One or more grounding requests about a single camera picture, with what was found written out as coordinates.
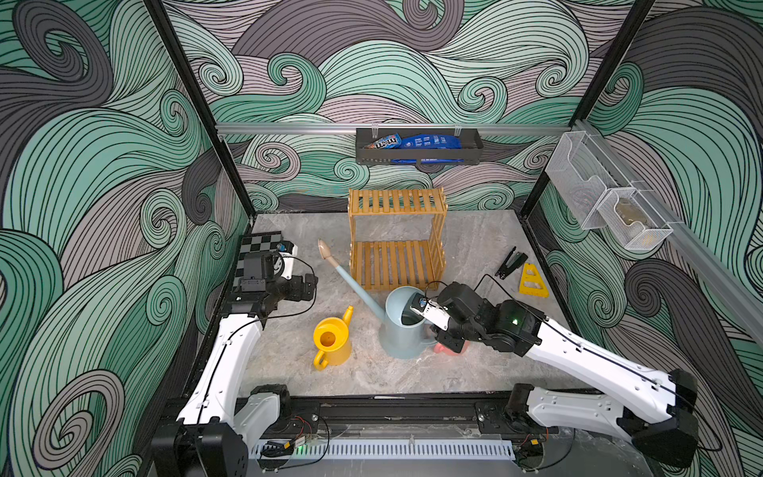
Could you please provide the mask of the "large pale blue watering can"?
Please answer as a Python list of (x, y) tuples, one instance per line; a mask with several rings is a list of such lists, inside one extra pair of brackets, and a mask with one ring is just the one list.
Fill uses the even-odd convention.
[(411, 309), (417, 298), (423, 298), (422, 290), (407, 285), (398, 287), (389, 293), (385, 306), (381, 306), (341, 266), (323, 240), (318, 240), (318, 248), (321, 258), (339, 273), (380, 320), (379, 342), (389, 357), (400, 360), (415, 359), (435, 344), (435, 339), (423, 318)]

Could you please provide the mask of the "small yellow watering can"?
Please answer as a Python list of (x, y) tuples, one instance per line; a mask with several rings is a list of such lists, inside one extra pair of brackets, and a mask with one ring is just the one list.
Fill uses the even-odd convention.
[(329, 366), (341, 366), (352, 355), (349, 325), (354, 315), (353, 306), (349, 306), (342, 317), (329, 317), (322, 320), (314, 329), (313, 341), (317, 353), (313, 367), (322, 371)]

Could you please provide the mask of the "wooden slatted two-tier shelf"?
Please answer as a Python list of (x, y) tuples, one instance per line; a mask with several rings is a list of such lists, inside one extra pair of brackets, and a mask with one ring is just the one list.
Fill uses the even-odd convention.
[(437, 189), (358, 190), (348, 197), (351, 274), (367, 291), (441, 280), (448, 204)]

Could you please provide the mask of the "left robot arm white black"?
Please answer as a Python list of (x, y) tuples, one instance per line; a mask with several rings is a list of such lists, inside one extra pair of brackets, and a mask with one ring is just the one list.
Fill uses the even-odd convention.
[(297, 246), (247, 252), (236, 266), (204, 370), (178, 415), (159, 425), (151, 442), (160, 476), (244, 476), (260, 437), (286, 407), (281, 389), (256, 392), (241, 405), (238, 392), (250, 355), (282, 301), (315, 302), (313, 270), (296, 275)]

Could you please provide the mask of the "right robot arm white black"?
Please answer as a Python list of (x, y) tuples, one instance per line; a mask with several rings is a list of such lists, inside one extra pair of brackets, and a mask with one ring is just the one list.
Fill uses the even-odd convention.
[(663, 372), (631, 362), (564, 329), (515, 298), (499, 305), (452, 282), (435, 298), (415, 298), (413, 311), (436, 341), (453, 352), (466, 342), (532, 359), (583, 381), (596, 396), (520, 386), (509, 413), (541, 427), (571, 427), (629, 441), (659, 463), (688, 468), (699, 450), (697, 381), (682, 369)]

